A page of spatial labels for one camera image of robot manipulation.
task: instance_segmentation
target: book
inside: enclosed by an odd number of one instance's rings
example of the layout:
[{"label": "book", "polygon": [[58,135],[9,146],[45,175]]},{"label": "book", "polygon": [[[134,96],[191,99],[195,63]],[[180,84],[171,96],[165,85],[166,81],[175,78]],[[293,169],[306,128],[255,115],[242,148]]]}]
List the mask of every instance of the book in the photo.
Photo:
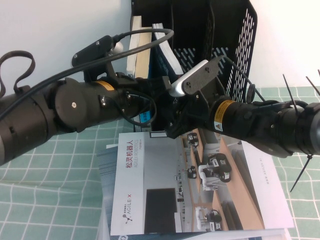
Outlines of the book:
[{"label": "book", "polygon": [[99,240],[235,240],[262,237],[262,240],[289,240],[286,238],[288,231],[284,229],[268,230],[235,230],[235,231],[216,231],[208,233],[176,233],[176,234],[140,234],[140,235],[117,235],[110,236],[112,209],[114,202],[115,179],[117,169],[117,145],[107,145],[105,150],[97,154],[101,185],[103,192],[101,217],[98,227]]},{"label": "book", "polygon": [[[142,27],[142,29],[151,29],[151,27]],[[138,46],[143,46],[148,43],[151,43],[152,33],[145,32],[141,33],[139,36]],[[149,64],[150,64],[150,49],[144,50],[137,53],[136,62],[135,62],[135,77],[147,79],[149,77]],[[138,116],[134,117],[133,120],[138,123],[145,123],[150,120],[151,114],[150,111],[143,112]],[[134,129],[136,132],[148,132],[151,131],[151,127],[140,127],[135,125]]]},{"label": "book", "polygon": [[[152,29],[151,27],[142,27],[141,29]],[[140,33],[138,46],[151,43],[152,33]],[[135,77],[147,79],[149,76],[150,48],[136,54]]]},{"label": "book", "polygon": [[[154,23],[152,24],[152,28],[163,29],[164,26],[162,23]],[[165,34],[162,32],[154,33],[154,37],[157,40],[164,36]],[[160,43],[159,46],[155,47],[154,53],[159,74],[162,76],[168,76],[171,83],[176,81],[181,75],[184,74],[181,65],[171,49],[168,41],[164,41]]]},{"label": "book", "polygon": [[186,143],[188,134],[176,139],[164,132],[119,135],[111,236],[215,236],[232,229],[294,226],[270,155],[222,136],[219,151],[202,153],[200,159],[191,136]]},{"label": "book", "polygon": [[[141,24],[142,24],[141,16],[133,16],[132,31],[139,30],[141,28]],[[131,35],[129,50],[135,49],[138,47],[139,39],[140,39],[139,33]],[[126,59],[126,74],[132,78],[135,77],[136,60],[137,60],[137,54],[129,55]]]}]

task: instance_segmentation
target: white sticker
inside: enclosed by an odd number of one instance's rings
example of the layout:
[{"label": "white sticker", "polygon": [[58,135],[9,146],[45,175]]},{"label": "white sticker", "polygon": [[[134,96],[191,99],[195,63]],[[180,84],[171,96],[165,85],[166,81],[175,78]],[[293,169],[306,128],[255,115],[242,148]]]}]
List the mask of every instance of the white sticker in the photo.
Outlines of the white sticker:
[{"label": "white sticker", "polygon": [[221,132],[224,131],[224,130],[222,129],[222,123],[221,123],[221,122],[214,121],[213,124],[214,124],[215,130],[218,130],[218,131],[221,131]]},{"label": "white sticker", "polygon": [[218,163],[217,159],[213,158],[213,159],[211,159],[211,162],[213,163],[213,166],[219,167],[219,163]]},{"label": "white sticker", "polygon": [[227,179],[229,179],[229,177],[230,177],[230,174],[228,172],[225,172],[224,173],[224,179],[227,180]]},{"label": "white sticker", "polygon": [[215,231],[215,223],[212,221],[210,222],[210,230],[211,230],[211,232]]}]

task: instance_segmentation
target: black strap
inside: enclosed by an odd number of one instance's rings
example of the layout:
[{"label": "black strap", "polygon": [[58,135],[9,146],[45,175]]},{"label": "black strap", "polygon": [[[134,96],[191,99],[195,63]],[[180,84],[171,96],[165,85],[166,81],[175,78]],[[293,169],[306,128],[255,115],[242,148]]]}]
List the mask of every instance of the black strap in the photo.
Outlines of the black strap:
[{"label": "black strap", "polygon": [[304,173],[304,171],[305,171],[305,169],[306,169],[309,161],[312,159],[313,155],[312,155],[312,154],[307,154],[306,157],[307,157],[307,161],[306,161],[305,165],[303,166],[301,172],[299,173],[299,176],[298,176],[297,179],[295,180],[295,182],[294,182],[294,184],[293,184],[293,186],[292,186],[292,188],[291,188],[291,190],[290,190],[290,193],[291,193],[292,190],[295,188],[297,182],[299,181],[301,175]]},{"label": "black strap", "polygon": [[[35,62],[35,59],[34,59],[34,57],[32,56],[32,54],[30,52],[27,52],[27,51],[10,51],[10,52],[6,53],[5,55],[3,55],[0,58],[0,67],[4,63],[4,61],[6,61],[6,60],[8,60],[10,58],[14,58],[14,57],[23,57],[23,58],[27,58],[27,59],[31,60],[30,67],[27,69],[27,71],[25,71],[25,73],[22,74],[20,77],[18,77],[18,79],[15,81],[13,90],[17,94],[17,93],[20,92],[17,84],[21,80],[29,77],[33,73],[33,71],[35,70],[35,67],[36,67],[36,62]],[[0,74],[0,86],[1,86],[0,98],[2,98],[6,94],[6,87],[4,85],[4,82],[2,81],[1,74]]]}]

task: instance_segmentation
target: black storage rack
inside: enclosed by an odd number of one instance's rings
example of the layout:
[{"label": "black storage rack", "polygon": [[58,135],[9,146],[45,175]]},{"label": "black storage rack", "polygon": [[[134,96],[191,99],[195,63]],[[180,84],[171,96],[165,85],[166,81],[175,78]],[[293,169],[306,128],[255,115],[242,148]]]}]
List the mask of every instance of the black storage rack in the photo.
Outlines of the black storage rack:
[{"label": "black storage rack", "polygon": [[[131,0],[131,4],[132,16],[142,16],[143,27],[163,23],[174,30],[169,43],[184,72],[204,59],[227,55],[249,75],[257,31],[257,14],[249,0]],[[224,59],[219,66],[226,93],[245,102],[245,79]]]}]

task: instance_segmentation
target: green checkered tablecloth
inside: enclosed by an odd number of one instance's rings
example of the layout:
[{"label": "green checkered tablecloth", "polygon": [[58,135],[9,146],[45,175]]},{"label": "green checkered tablecloth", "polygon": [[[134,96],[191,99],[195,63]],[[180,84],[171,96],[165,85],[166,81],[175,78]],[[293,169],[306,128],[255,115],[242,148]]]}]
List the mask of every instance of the green checkered tablecloth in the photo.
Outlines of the green checkered tablecloth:
[{"label": "green checkered tablecloth", "polygon": [[2,166],[0,239],[96,239],[102,189],[95,153],[129,126],[119,120],[55,136]]},{"label": "green checkered tablecloth", "polygon": [[[312,87],[291,87],[290,90],[295,100],[306,103],[320,102],[320,97]],[[262,88],[260,92],[266,100],[290,101],[290,95],[285,87]],[[289,229],[291,238],[293,240],[320,240],[320,156],[313,156],[299,182],[290,193],[306,161],[307,156],[300,153],[287,158],[273,157],[295,224],[295,228]]]},{"label": "green checkered tablecloth", "polygon": [[[319,102],[311,87],[291,91],[295,99]],[[260,92],[267,100],[290,100],[285,88]],[[120,120],[56,136],[0,167],[0,240],[96,239],[102,189],[95,153],[131,131]],[[291,237],[320,240],[320,157],[313,157],[292,193],[306,157],[273,160],[296,225]]]}]

